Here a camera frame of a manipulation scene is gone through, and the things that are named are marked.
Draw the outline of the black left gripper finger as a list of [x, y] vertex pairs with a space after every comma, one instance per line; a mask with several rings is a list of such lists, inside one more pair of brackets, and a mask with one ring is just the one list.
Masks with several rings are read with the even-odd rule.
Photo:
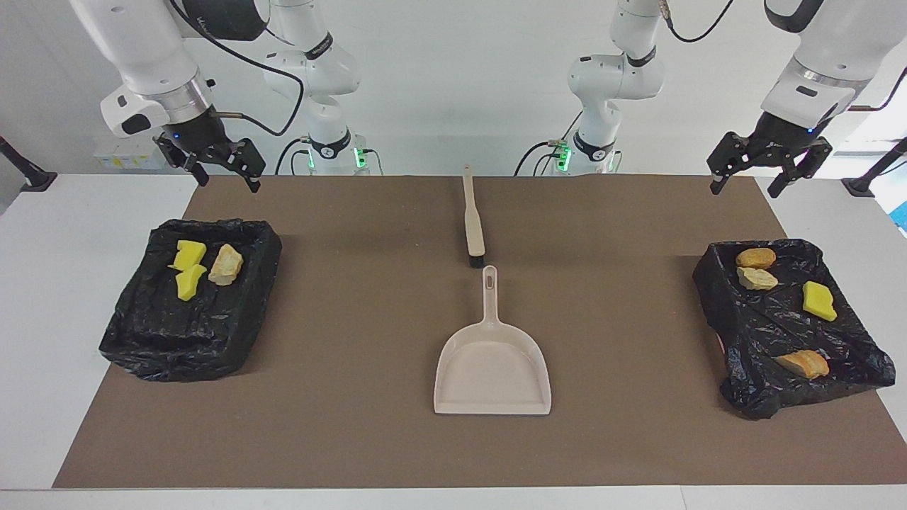
[[814, 174], [825, 164], [832, 151], [833, 146], [830, 145], [827, 139], [819, 137], [807, 146], [803, 158], [797, 164], [796, 157], [790, 151], [780, 149], [779, 152], [782, 155], [780, 159], [781, 171], [767, 188], [769, 197], [777, 199], [784, 189], [795, 181], [813, 178]]
[[748, 154], [749, 142], [748, 137], [741, 137], [735, 132], [727, 132], [707, 157], [707, 167], [713, 179], [709, 188], [713, 195], [719, 195], [733, 175], [751, 167]]

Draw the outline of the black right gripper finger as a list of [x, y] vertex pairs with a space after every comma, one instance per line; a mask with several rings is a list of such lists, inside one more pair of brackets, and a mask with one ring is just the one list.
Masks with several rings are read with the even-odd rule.
[[198, 186], [204, 187], [208, 184], [210, 178], [208, 172], [198, 162], [195, 154], [192, 152], [187, 154], [183, 149], [178, 148], [165, 133], [155, 137], [155, 144], [171, 168], [188, 172], [197, 181]]
[[261, 187], [260, 178], [266, 167], [258, 148], [249, 138], [240, 139], [239, 142], [229, 144], [229, 157], [227, 170], [240, 175], [252, 193], [258, 193]]

